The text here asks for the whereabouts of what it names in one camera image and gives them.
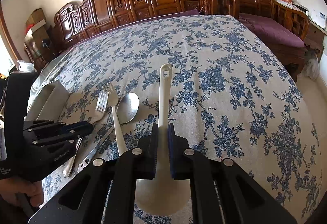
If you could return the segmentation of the person's left hand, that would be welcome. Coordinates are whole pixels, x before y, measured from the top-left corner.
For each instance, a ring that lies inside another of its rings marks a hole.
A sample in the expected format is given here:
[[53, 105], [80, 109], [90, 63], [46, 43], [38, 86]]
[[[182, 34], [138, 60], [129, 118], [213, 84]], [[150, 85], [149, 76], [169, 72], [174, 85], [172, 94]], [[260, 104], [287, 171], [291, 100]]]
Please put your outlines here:
[[44, 202], [42, 182], [31, 183], [18, 177], [0, 180], [1, 197], [10, 204], [19, 205], [17, 193], [26, 194], [30, 197], [33, 207], [38, 207]]

